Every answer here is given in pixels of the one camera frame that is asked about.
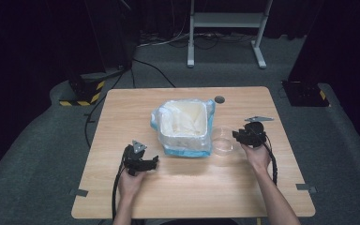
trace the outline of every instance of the white stand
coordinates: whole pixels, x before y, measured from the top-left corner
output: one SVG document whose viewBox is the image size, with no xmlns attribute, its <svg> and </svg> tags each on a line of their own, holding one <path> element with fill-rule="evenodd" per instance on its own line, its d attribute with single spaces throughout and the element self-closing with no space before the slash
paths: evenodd
<svg viewBox="0 0 360 225">
<path fill-rule="evenodd" d="M 268 20 L 273 0 L 268 0 L 264 13 L 206 13 L 194 12 L 194 0 L 191 0 L 189 19 L 189 41 L 187 66 L 193 68 L 194 61 L 194 28 L 195 27 L 249 27 L 259 28 L 256 40 L 251 41 L 252 49 L 256 55 L 259 68 L 267 68 L 260 43 L 262 41 L 265 25 Z"/>
</svg>

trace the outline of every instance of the yellow and black hazard tape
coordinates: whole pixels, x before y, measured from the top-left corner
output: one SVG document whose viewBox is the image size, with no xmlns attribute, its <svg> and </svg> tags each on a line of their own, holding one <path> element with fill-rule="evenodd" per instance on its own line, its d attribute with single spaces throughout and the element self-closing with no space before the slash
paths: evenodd
<svg viewBox="0 0 360 225">
<path fill-rule="evenodd" d="M 101 90 L 103 89 L 104 82 L 99 82 L 95 93 L 90 97 L 89 100 L 60 100 L 61 106 L 89 106 L 94 105 L 98 101 L 98 97 L 100 96 Z"/>
</svg>

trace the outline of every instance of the person's left hand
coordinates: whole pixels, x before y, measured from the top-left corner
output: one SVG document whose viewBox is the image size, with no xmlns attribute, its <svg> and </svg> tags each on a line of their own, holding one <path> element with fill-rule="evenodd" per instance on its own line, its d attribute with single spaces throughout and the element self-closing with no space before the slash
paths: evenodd
<svg viewBox="0 0 360 225">
<path fill-rule="evenodd" d="M 136 176 L 132 176 L 124 169 L 119 178 L 119 193 L 121 199 L 129 199 L 132 201 L 139 192 L 142 181 L 146 175 L 147 172 L 139 172 Z"/>
</svg>

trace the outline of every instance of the hand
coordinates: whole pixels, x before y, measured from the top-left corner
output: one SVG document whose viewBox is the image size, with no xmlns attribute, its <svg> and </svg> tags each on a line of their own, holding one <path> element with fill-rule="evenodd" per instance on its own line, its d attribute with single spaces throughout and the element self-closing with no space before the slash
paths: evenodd
<svg viewBox="0 0 360 225">
<path fill-rule="evenodd" d="M 139 192 L 142 181 L 147 172 L 139 172 L 136 176 L 129 175 L 127 170 L 122 171 L 119 178 L 119 193 L 121 194 L 121 200 L 128 199 L 133 201 L 134 197 Z"/>
<path fill-rule="evenodd" d="M 267 171 L 271 158 L 268 155 L 268 151 L 263 144 L 255 148 L 251 148 L 242 143 L 241 146 L 245 150 L 245 153 L 247 153 L 247 160 L 249 161 L 255 172 L 260 170 Z"/>
</svg>

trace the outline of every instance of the transparent plastic object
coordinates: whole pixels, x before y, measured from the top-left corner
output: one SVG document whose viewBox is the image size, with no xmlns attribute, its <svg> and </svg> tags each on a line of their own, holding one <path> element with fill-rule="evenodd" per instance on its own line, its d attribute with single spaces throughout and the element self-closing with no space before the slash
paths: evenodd
<svg viewBox="0 0 360 225">
<path fill-rule="evenodd" d="M 166 155 L 201 158 L 212 153 L 213 100 L 177 99 L 164 102 L 151 112 L 151 127 L 157 131 Z"/>
</svg>

